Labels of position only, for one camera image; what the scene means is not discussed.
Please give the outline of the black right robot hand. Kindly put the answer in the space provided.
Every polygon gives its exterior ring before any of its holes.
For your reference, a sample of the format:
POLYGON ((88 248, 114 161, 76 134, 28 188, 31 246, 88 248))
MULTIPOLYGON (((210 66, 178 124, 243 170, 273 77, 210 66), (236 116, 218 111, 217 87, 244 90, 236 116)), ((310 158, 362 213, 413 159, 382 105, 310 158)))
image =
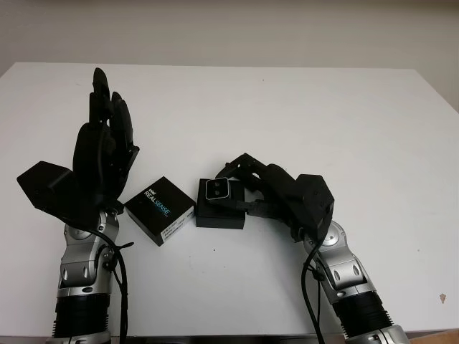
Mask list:
POLYGON ((231 197, 216 200, 213 203, 231 210, 244 211, 250 216, 277 219, 290 228, 290 235, 295 242, 304 239, 306 225, 302 224, 290 202, 293 197, 293 177, 275 164, 265 165, 247 153, 243 153, 216 175, 216 178, 235 178, 251 192, 259 191, 262 199, 241 201, 231 197))

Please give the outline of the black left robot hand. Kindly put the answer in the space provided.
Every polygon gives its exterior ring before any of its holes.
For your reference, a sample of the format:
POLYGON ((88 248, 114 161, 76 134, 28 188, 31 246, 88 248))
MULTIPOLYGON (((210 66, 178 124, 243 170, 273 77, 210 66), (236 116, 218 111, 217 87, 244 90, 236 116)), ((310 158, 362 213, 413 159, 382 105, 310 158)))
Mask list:
POLYGON ((116 202, 139 150, 133 142, 127 103, 109 90, 104 71, 95 68, 89 120, 79 130, 72 160, 78 186, 88 201, 116 202))

